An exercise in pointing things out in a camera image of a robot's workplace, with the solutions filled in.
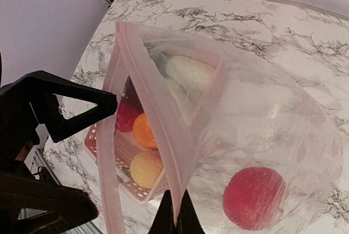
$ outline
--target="marble surface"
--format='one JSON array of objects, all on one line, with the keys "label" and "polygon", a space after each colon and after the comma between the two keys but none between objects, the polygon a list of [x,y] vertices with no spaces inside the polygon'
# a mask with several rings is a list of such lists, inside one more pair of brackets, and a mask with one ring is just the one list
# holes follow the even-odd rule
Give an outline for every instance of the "marble surface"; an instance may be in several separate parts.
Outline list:
[{"label": "marble surface", "polygon": [[[332,118],[342,136],[344,173],[317,222],[302,233],[349,233],[349,22],[309,9],[261,0],[116,0],[88,44],[72,81],[101,88],[114,45],[114,21],[195,33],[251,51],[285,70]],[[74,116],[89,103],[64,98]],[[85,152],[86,130],[45,146],[62,184],[83,189],[101,209],[98,168]],[[147,233],[161,197],[140,206],[122,194],[129,234]],[[106,233],[103,216],[94,221]]]}]

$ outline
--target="pink plastic bag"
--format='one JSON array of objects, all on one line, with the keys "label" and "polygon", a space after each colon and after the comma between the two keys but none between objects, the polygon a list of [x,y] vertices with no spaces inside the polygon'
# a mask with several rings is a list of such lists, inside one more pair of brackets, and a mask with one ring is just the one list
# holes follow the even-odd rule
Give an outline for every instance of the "pink plastic bag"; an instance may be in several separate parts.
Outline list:
[{"label": "pink plastic bag", "polygon": [[116,33],[103,90],[119,107],[97,126],[109,233],[125,233],[119,187],[141,203],[169,188],[175,215],[188,188],[207,233],[311,222],[342,170],[339,133],[311,96],[217,41],[130,23]]}]

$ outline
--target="plastic bag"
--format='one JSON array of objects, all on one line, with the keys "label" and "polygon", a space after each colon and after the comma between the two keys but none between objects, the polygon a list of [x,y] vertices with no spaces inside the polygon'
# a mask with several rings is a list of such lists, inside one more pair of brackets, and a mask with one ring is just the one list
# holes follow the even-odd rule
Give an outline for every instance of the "plastic bag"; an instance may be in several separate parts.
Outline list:
[{"label": "plastic bag", "polygon": [[97,126],[109,233],[125,233],[119,184],[140,202],[169,188],[175,216],[188,187],[206,233],[298,233],[316,218],[342,148],[311,96],[217,41],[130,23],[116,33],[103,90],[119,107]]}]

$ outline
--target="pink ball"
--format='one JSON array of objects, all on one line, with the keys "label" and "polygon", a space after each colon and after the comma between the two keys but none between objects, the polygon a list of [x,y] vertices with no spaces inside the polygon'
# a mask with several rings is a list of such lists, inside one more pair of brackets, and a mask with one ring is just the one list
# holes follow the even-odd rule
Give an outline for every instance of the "pink ball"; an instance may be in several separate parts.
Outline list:
[{"label": "pink ball", "polygon": [[126,99],[121,99],[116,115],[115,128],[123,133],[131,132],[139,114],[132,103]]},{"label": "pink ball", "polygon": [[267,167],[240,170],[224,191],[224,212],[244,230],[265,229],[276,216],[285,188],[284,179],[275,170]]}]

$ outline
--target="yellow ball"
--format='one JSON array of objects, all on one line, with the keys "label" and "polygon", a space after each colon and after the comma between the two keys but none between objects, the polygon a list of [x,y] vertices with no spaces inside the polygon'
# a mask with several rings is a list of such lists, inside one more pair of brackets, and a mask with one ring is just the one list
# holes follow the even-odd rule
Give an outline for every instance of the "yellow ball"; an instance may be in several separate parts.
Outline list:
[{"label": "yellow ball", "polygon": [[140,187],[151,189],[163,167],[158,151],[141,152],[131,162],[131,177]]}]

